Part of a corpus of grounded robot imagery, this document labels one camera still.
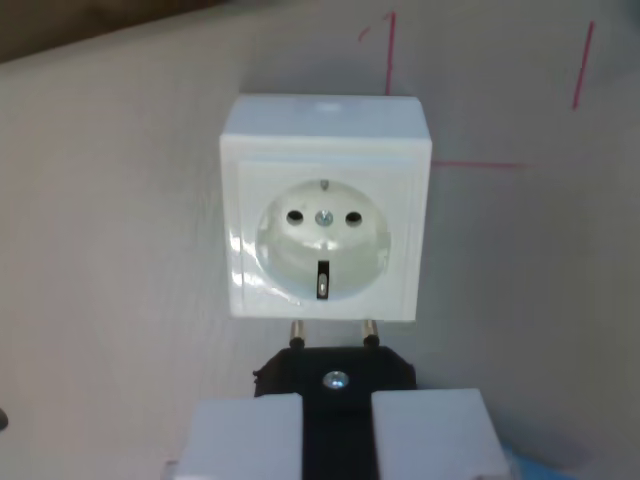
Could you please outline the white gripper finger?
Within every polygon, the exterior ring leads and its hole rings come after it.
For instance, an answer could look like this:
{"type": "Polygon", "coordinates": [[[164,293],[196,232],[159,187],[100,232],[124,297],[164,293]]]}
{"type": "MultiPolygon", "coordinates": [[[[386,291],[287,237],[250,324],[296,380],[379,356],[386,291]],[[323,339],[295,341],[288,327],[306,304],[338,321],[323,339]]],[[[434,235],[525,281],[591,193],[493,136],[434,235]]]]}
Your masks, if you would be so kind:
{"type": "Polygon", "coordinates": [[[293,393],[200,403],[174,477],[301,479],[302,397],[293,393]]]}
{"type": "Polygon", "coordinates": [[[372,395],[382,479],[509,479],[510,466],[477,389],[372,395]]]}

